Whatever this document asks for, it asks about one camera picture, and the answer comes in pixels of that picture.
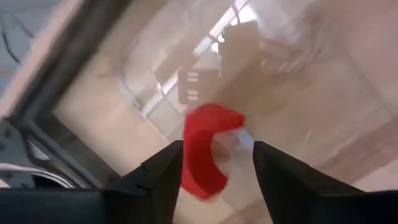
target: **metal frame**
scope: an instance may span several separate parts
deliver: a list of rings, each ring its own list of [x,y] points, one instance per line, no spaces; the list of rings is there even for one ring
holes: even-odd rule
[[[119,176],[52,110],[131,1],[85,0],[6,118],[25,141],[61,163],[81,187],[101,188]]]

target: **glass surface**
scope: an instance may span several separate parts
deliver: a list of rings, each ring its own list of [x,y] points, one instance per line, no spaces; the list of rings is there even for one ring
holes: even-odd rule
[[[254,139],[322,172],[394,188],[379,178],[397,167],[397,10],[359,0],[136,1],[55,114],[121,175],[181,139],[187,110],[212,102],[244,114]],[[175,223],[268,221],[252,162],[211,202],[181,190],[175,212]]]

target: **red object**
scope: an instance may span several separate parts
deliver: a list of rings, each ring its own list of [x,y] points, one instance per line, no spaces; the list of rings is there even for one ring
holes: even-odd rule
[[[184,129],[182,187],[208,199],[220,193],[228,177],[216,166],[211,154],[213,135],[243,127],[245,117],[216,104],[200,106],[187,114]]]

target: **glass panel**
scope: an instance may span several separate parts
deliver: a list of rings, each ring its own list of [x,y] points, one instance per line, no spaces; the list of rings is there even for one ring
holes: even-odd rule
[[[398,158],[397,13],[325,2],[134,1],[55,114],[124,175],[182,138],[187,110],[217,103],[252,138],[371,190],[360,180]],[[213,203],[181,190],[176,223],[270,222],[252,162],[236,170]]]

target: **red plastic piece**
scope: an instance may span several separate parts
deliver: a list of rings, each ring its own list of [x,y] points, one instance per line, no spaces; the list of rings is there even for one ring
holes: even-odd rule
[[[187,114],[184,129],[182,187],[204,200],[220,193],[228,177],[211,154],[213,135],[243,127],[245,117],[216,104],[203,105]]]

